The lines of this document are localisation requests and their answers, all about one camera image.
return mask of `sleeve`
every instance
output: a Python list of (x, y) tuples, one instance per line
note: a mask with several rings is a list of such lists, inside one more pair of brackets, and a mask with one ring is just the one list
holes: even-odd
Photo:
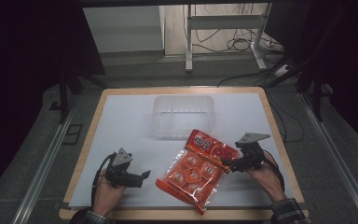
[(276, 202), (272, 205), (272, 212), (275, 220), (272, 223), (279, 224), (308, 224), (310, 220), (307, 219), (301, 208), (298, 206), (296, 199), (286, 199)]
[(83, 224), (110, 224), (110, 220), (107, 217), (103, 217), (92, 211), (88, 211), (84, 216)]

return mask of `wall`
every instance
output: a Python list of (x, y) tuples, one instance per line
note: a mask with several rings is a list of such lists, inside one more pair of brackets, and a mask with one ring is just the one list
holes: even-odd
[(84, 8), (98, 51), (163, 49), (159, 7)]

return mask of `chip bag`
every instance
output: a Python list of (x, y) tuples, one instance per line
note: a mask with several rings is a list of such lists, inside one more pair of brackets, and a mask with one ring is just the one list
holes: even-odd
[(185, 150), (180, 151), (167, 174), (157, 179), (156, 185), (173, 197), (193, 204), (203, 215), (220, 177), (229, 172), (229, 167), (222, 161), (238, 157), (236, 149), (195, 129), (187, 139)]

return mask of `gray floor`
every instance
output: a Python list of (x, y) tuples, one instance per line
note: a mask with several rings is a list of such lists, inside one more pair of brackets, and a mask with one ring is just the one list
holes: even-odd
[[(184, 57), (140, 52), (104, 54), (102, 58), (107, 76), (97, 78), (115, 88), (215, 86), (225, 77), (257, 72), (251, 54), (196, 56), (193, 73), (185, 72)], [(222, 86), (254, 86), (255, 83), (262, 83), (257, 82), (260, 78), (236, 78), (224, 82)], [(68, 223), (59, 218), (59, 209), (63, 206), (63, 196), (103, 91), (87, 80), (81, 81), (85, 90), (78, 97), (71, 121), (71, 124), (83, 125), (81, 135), (77, 144), (60, 147), (28, 223)], [(358, 209), (310, 122), (295, 91), (295, 83), (296, 77), (292, 77), (273, 89), (267, 89), (267, 93), (271, 105), (276, 107), (273, 110), (275, 119), (282, 138), (286, 140), (285, 146), (310, 210), (310, 218), (313, 223), (358, 223)], [(59, 101), (57, 87), (45, 92), (44, 105), (33, 129), (0, 179), (0, 223), (9, 223), (14, 219), (35, 171), (59, 128), (60, 111), (49, 110), (55, 101)], [(358, 182), (358, 135), (329, 104), (328, 98), (322, 101), (322, 116), (324, 126)], [(63, 142), (71, 141), (70, 136), (63, 139)]]

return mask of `wooden table edge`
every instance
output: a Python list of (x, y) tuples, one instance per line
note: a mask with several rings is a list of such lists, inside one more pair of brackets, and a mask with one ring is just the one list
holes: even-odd
[[(293, 190), (293, 193), (295, 195), (295, 198), (297, 200), (298, 203), (303, 203), (304, 202), (304, 198), (302, 196), (302, 193), (299, 189), (297, 180), (296, 180), (296, 176), (295, 173), (293, 171), (292, 165), (290, 163), (290, 160), (288, 158), (286, 149), (284, 147), (283, 141), (281, 139), (281, 135), (279, 133), (278, 130), (278, 126), (275, 122), (275, 119), (273, 117), (271, 108), (269, 106), (269, 101), (267, 99), (267, 95), (264, 92), (263, 89), (259, 88), (259, 87), (219, 87), (219, 88), (210, 88), (210, 87), (173, 87), (173, 88), (138, 88), (138, 89), (107, 89), (104, 90), (100, 101), (97, 105), (97, 108), (95, 110), (94, 116), (92, 118), (91, 121), (91, 125), (89, 126), (89, 131), (87, 133), (85, 142), (83, 144), (82, 150), (80, 152), (79, 158), (77, 160), (76, 163), (76, 168), (74, 170), (74, 173), (72, 175), (71, 181), (68, 185), (68, 189), (65, 193), (65, 196), (63, 198), (63, 202), (64, 203), (69, 203), (71, 201), (72, 195), (75, 191), (75, 187), (77, 185), (77, 182), (80, 178), (80, 175), (83, 171), (87, 156), (89, 155), (89, 151), (90, 151), (90, 147), (91, 147), (91, 143), (92, 143), (92, 139), (94, 137), (96, 128), (98, 126), (98, 123), (100, 121), (101, 118), (101, 114), (103, 113), (103, 106), (106, 102), (107, 96), (109, 95), (143, 95), (143, 94), (212, 94), (212, 93), (258, 93), (260, 96), (260, 100), (261, 103), (264, 107), (264, 110), (266, 112), (266, 116), (268, 119), (268, 123), (269, 126), (271, 128), (274, 140), (277, 144), (277, 148), (278, 151), (280, 153), (285, 171), (287, 173), (287, 177), (289, 178), (289, 181), (285, 181), (285, 184), (290, 184), (291, 188)], [(112, 213), (110, 214), (110, 217), (116, 218), (116, 219), (126, 219), (125, 217), (128, 217), (129, 219), (163, 219), (161, 218), (157, 218), (156, 216), (162, 216), (164, 213), (166, 213), (166, 211), (170, 212), (169, 218), (170, 220), (175, 220), (173, 212), (178, 213), (178, 214), (182, 214), (185, 213), (187, 216), (191, 216), (192, 213), (194, 213), (194, 211), (189, 211), (189, 210), (133, 210), (133, 209), (129, 209), (129, 210), (121, 210), (119, 212), (116, 212), (116, 215), (112, 215)], [(204, 216), (194, 216), (193, 218), (196, 220), (203, 220), (205, 218), (209, 218), (209, 219), (213, 219), (211, 217), (213, 217), (213, 214), (217, 213), (222, 215), (221, 211), (225, 211), (224, 213), (224, 217), (226, 217), (225, 219), (230, 219), (230, 220), (252, 220), (252, 213), (250, 212), (256, 212), (257, 214), (265, 214), (268, 213), (268, 215), (270, 215), (270, 210), (210, 210), (207, 211), (205, 213)], [(72, 215), (75, 213), (76, 211), (74, 210), (69, 210), (69, 209), (61, 209), (60, 210), (60, 217), (62, 219), (70, 219), (72, 218)], [(306, 214), (306, 216), (308, 216), (308, 210), (304, 210), (304, 213)]]

